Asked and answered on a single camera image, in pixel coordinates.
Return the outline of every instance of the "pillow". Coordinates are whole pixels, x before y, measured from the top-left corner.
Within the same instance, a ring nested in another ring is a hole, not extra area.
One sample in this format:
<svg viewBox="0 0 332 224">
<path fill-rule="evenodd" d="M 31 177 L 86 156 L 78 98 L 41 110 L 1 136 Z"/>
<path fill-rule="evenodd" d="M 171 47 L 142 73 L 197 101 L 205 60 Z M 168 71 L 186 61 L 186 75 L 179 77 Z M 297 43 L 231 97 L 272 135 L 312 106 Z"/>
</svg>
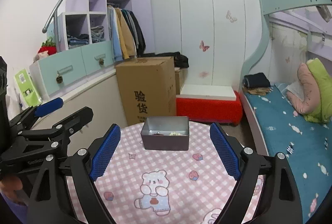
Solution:
<svg viewBox="0 0 332 224">
<path fill-rule="evenodd" d="M 300 98 L 302 102 L 304 102 L 304 89 L 300 81 L 297 80 L 293 82 L 292 84 L 288 85 L 286 89 Z"/>
<path fill-rule="evenodd" d="M 320 104 L 320 93 L 318 84 L 306 64 L 300 64 L 298 68 L 298 80 L 303 85 L 303 101 L 292 92 L 286 93 L 287 98 L 298 113 L 310 114 Z"/>
<path fill-rule="evenodd" d="M 315 123 L 328 123 L 332 116 L 332 78 L 319 59 L 307 62 L 308 69 L 315 78 L 320 92 L 320 105 L 304 118 Z"/>
</svg>

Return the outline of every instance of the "metal box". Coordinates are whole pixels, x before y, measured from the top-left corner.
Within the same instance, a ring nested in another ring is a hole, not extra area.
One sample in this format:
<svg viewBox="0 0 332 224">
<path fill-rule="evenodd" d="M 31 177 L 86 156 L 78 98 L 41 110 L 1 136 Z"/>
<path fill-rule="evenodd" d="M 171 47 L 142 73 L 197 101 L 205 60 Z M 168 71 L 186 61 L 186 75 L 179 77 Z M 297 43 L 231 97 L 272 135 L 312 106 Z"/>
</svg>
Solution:
<svg viewBox="0 0 332 224">
<path fill-rule="evenodd" d="M 170 135 L 172 132 L 181 135 Z M 142 128 L 141 137 L 144 148 L 147 150 L 187 151 L 189 149 L 188 117 L 148 117 Z"/>
</svg>

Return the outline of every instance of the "table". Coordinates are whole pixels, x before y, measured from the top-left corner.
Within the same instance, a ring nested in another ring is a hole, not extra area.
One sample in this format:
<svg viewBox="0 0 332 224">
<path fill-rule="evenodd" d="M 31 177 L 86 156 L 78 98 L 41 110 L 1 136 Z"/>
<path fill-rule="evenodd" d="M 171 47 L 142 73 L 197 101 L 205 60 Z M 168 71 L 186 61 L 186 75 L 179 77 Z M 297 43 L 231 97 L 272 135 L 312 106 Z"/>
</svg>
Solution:
<svg viewBox="0 0 332 224">
<path fill-rule="evenodd" d="M 121 141 L 103 175 L 95 182 L 117 224 L 213 224 L 235 180 L 210 140 L 210 126 L 189 123 L 188 151 L 145 150 L 143 124 L 121 130 Z M 87 223 L 72 177 L 67 178 L 80 221 Z M 256 189 L 243 222 L 251 220 L 263 185 Z"/>
</svg>

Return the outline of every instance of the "folded clothes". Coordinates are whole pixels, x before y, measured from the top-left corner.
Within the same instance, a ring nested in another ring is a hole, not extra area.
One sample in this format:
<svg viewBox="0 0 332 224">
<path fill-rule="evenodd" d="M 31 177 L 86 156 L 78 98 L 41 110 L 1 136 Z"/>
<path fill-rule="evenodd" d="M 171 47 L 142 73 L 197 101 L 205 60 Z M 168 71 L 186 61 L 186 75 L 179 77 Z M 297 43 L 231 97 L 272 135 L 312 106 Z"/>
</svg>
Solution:
<svg viewBox="0 0 332 224">
<path fill-rule="evenodd" d="M 89 35 L 81 34 L 78 37 L 74 37 L 70 34 L 67 34 L 68 47 L 73 49 L 76 47 L 84 46 L 89 44 Z"/>
<path fill-rule="evenodd" d="M 269 80 L 266 78 L 265 74 L 260 72 L 253 75 L 246 75 L 243 78 L 243 86 L 248 89 L 271 87 Z"/>
<path fill-rule="evenodd" d="M 104 27 L 103 26 L 95 26 L 91 27 L 91 38 L 92 43 L 105 41 L 104 38 Z"/>
<path fill-rule="evenodd" d="M 68 38 L 68 45 L 87 45 L 89 44 L 88 40 L 80 40 L 74 38 Z"/>
<path fill-rule="evenodd" d="M 249 93 L 251 95 L 259 95 L 259 96 L 266 96 L 272 90 L 270 87 L 248 89 L 245 88 L 244 86 L 242 87 L 242 89 L 244 93 Z"/>
</svg>

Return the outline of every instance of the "person's hand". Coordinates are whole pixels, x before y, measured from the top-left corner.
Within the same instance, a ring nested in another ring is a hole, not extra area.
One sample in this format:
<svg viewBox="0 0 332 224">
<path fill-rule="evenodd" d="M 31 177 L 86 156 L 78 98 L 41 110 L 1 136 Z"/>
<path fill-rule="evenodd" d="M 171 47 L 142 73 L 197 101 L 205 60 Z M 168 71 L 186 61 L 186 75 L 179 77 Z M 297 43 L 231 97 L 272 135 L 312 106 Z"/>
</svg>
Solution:
<svg viewBox="0 0 332 224">
<path fill-rule="evenodd" d="M 6 176 L 0 181 L 0 190 L 11 201 L 15 203 L 21 203 L 22 201 L 17 197 L 15 191 L 23 189 L 21 180 L 14 175 Z"/>
</svg>

